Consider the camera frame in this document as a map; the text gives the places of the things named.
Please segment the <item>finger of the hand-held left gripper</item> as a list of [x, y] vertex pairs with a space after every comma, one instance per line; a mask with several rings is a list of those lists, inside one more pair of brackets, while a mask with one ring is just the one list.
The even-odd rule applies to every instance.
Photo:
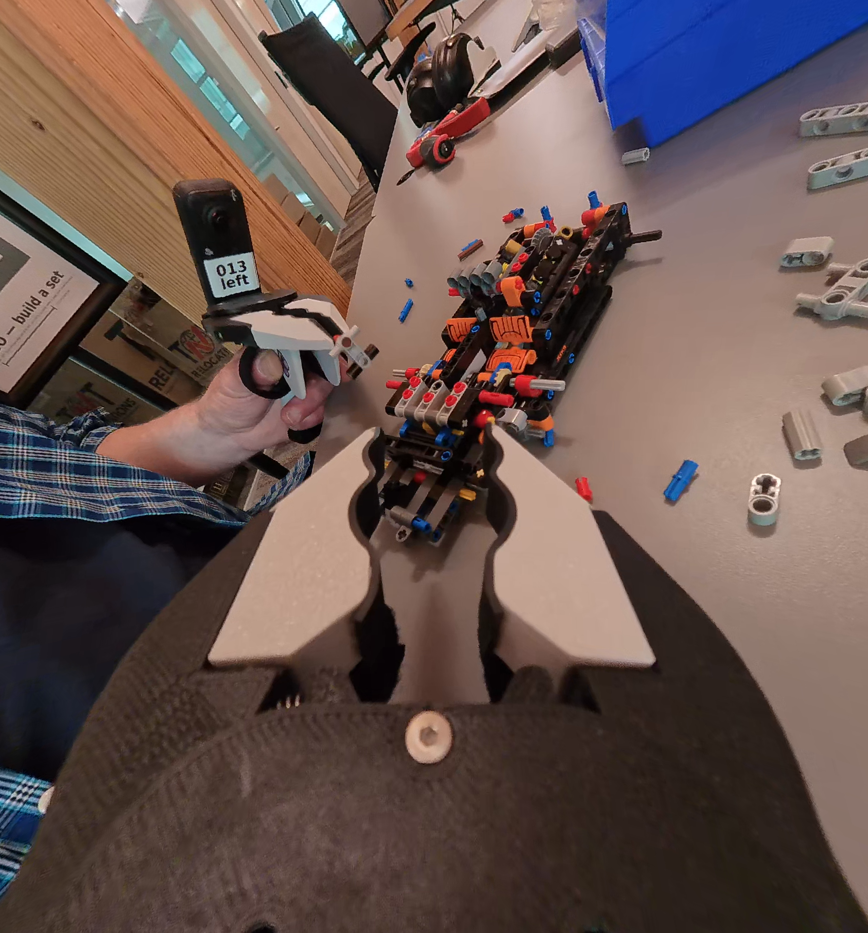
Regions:
[[287, 298], [288, 337], [352, 336], [352, 328], [327, 298], [310, 295]]
[[252, 309], [221, 314], [221, 343], [263, 351], [333, 353], [348, 329], [333, 309]]

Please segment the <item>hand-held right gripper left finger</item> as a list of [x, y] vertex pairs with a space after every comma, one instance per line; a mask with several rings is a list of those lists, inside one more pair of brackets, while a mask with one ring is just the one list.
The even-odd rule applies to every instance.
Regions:
[[381, 584], [381, 429], [364, 431], [277, 504], [207, 659], [216, 668], [350, 671]]

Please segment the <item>grey cross lego connector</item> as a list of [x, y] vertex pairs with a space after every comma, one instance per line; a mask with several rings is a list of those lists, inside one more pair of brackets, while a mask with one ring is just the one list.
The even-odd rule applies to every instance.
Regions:
[[334, 344], [330, 356], [341, 364], [347, 364], [346, 376], [350, 380], [358, 379], [359, 375], [368, 367], [378, 355], [379, 349], [374, 344], [359, 345], [357, 337], [359, 327], [351, 326], [334, 336]]

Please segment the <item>small black lego subassembly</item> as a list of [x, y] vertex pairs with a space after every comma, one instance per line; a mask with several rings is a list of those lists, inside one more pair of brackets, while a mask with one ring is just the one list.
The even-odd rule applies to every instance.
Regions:
[[486, 495], [483, 444], [451, 428], [431, 432], [409, 423], [384, 440], [378, 491], [396, 541], [440, 545], [450, 525]]

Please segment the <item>large lego chassis assembly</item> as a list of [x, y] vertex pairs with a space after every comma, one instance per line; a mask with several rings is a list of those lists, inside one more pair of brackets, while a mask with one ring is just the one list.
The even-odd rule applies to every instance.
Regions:
[[448, 284], [461, 302], [442, 347], [386, 384], [385, 411], [399, 420], [389, 456], [459, 461], [492, 423], [553, 447], [554, 405], [608, 306], [611, 275], [631, 247], [661, 238], [634, 231], [626, 203], [593, 201], [576, 227], [517, 227], [490, 261], [457, 269]]

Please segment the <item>person's left forearm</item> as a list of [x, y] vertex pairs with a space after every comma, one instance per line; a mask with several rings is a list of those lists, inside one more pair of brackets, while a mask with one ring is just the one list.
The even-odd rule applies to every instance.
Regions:
[[185, 516], [239, 527], [300, 486], [311, 469], [306, 453], [246, 512], [191, 485], [100, 456], [98, 445], [119, 427], [103, 409], [59, 425], [0, 404], [0, 519]]

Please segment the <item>grey lego tube piece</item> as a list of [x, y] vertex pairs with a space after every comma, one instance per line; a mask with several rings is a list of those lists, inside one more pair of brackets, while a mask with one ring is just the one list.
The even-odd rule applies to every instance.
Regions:
[[790, 410], [782, 415], [782, 433], [796, 462], [821, 460], [823, 444], [812, 413]]

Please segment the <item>grey bent lego piece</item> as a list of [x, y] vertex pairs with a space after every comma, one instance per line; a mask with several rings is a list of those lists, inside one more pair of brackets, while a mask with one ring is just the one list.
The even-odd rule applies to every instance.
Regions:
[[868, 389], [868, 364], [825, 378], [821, 389], [829, 403], [837, 407], [863, 400]]

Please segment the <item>short grey lego connector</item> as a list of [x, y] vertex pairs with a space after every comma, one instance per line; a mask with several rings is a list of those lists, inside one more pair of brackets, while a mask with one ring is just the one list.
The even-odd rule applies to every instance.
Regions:
[[792, 240], [780, 260], [781, 269], [813, 269], [825, 266], [833, 254], [834, 239], [828, 236]]

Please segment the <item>person's left hand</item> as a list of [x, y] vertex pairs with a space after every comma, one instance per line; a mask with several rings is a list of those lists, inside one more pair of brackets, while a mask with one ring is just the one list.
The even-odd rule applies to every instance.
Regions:
[[288, 440], [322, 423], [334, 387], [323, 376], [305, 375], [304, 398], [266, 399], [243, 384], [241, 356], [222, 367], [197, 401], [197, 418], [206, 452], [225, 466]]

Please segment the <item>printed cardboard box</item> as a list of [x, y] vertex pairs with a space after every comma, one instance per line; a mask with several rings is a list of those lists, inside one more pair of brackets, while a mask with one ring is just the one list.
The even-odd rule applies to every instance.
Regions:
[[230, 350], [137, 278], [110, 306], [122, 321], [122, 337], [157, 356], [206, 388], [230, 361]]
[[144, 424], [162, 414], [73, 360], [67, 360], [56, 370], [28, 406], [28, 411], [60, 425], [97, 409], [106, 412], [111, 424], [123, 426]]

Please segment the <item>black chair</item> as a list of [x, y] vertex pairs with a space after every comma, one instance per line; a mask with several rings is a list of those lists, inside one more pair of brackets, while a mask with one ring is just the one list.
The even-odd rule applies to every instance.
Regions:
[[312, 14], [260, 42], [300, 95], [347, 139], [378, 190], [398, 111]]

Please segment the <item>framed white poster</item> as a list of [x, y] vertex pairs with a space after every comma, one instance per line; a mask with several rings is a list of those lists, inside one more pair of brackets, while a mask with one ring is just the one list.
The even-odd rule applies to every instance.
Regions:
[[0, 402], [26, 407], [124, 286], [0, 190]]

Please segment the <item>black rounded object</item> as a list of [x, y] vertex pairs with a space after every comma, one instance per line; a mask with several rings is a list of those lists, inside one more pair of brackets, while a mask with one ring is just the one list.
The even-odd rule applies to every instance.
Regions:
[[474, 83], [466, 33], [454, 33], [437, 45], [433, 54], [418, 63], [408, 76], [405, 96], [413, 123], [418, 128], [442, 120], [469, 95]]

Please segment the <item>grey cross-shaped lego frame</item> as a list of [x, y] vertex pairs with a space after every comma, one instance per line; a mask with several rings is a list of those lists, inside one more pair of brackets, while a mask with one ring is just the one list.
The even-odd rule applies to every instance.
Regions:
[[824, 321], [844, 318], [868, 320], [868, 259], [855, 264], [832, 262], [826, 274], [836, 275], [834, 284], [820, 295], [798, 294], [798, 309], [808, 310]]

